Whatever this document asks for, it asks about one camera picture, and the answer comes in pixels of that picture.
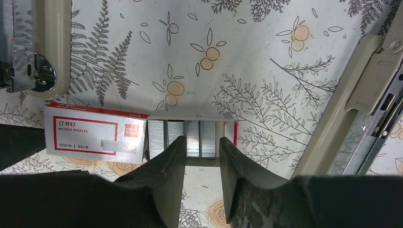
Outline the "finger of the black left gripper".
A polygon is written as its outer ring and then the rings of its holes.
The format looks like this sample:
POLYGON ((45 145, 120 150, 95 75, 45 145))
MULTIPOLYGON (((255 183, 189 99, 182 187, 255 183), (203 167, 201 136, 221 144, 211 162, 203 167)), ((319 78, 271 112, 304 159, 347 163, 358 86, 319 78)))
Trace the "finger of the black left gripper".
POLYGON ((44 129, 0 125, 0 169, 4 170, 46 148, 44 129))

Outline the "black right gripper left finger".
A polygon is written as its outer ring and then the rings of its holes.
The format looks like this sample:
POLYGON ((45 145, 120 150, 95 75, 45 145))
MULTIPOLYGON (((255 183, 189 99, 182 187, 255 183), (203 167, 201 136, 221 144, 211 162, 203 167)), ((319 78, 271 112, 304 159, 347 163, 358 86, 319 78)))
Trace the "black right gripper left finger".
POLYGON ((0 178, 3 228, 176 228, 186 138, 115 181, 87 171, 0 178))

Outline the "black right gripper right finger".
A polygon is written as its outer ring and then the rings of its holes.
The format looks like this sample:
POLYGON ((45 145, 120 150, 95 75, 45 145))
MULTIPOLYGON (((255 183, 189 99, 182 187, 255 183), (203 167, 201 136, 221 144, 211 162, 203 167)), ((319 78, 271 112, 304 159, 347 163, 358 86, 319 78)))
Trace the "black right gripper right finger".
POLYGON ((399 176, 282 178, 219 143, 226 222, 233 228, 400 228, 399 176))

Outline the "white red staple box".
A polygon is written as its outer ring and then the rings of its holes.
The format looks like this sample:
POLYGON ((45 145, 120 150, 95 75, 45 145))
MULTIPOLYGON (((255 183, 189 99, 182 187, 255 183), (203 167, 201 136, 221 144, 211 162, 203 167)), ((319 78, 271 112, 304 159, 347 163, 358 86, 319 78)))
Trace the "white red staple box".
POLYGON ((44 112, 50 155, 140 164, 148 115, 50 103, 44 112))

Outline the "silver staple strip tray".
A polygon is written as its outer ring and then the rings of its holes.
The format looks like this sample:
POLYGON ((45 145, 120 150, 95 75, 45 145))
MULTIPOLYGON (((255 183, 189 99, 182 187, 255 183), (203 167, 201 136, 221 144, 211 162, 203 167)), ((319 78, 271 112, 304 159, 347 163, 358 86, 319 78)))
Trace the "silver staple strip tray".
POLYGON ((188 158, 215 160, 219 157, 219 139, 237 144, 239 124, 232 118, 150 116, 147 120, 148 152, 153 159, 177 137, 186 137, 188 158))

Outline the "beige and black stapler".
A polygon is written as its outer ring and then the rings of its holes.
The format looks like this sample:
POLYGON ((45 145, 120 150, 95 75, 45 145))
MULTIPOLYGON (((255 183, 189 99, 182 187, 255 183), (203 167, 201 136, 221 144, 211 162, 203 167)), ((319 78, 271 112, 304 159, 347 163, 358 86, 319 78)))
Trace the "beige and black stapler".
POLYGON ((70 0, 0 2, 0 88, 42 100, 70 87, 70 0))

